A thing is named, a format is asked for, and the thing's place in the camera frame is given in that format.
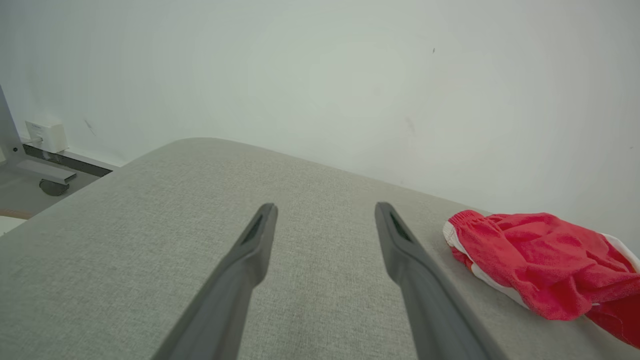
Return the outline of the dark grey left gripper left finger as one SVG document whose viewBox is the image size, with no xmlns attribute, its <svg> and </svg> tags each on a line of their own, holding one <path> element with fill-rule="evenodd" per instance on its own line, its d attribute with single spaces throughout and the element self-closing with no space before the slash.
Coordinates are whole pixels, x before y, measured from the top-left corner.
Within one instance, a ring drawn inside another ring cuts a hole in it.
<svg viewBox="0 0 640 360">
<path fill-rule="evenodd" d="M 153 358 L 235 360 L 255 287 L 270 264 L 278 207 L 261 205 L 190 301 Z"/>
</svg>

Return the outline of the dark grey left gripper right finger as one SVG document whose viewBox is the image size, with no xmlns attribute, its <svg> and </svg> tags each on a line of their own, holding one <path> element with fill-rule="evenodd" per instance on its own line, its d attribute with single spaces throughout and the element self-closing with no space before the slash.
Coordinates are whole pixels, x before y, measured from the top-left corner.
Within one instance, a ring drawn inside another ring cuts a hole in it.
<svg viewBox="0 0 640 360">
<path fill-rule="evenodd" d="M 505 360 L 480 319 L 388 202 L 375 205 L 387 274 L 400 287 L 420 360 Z"/>
</svg>

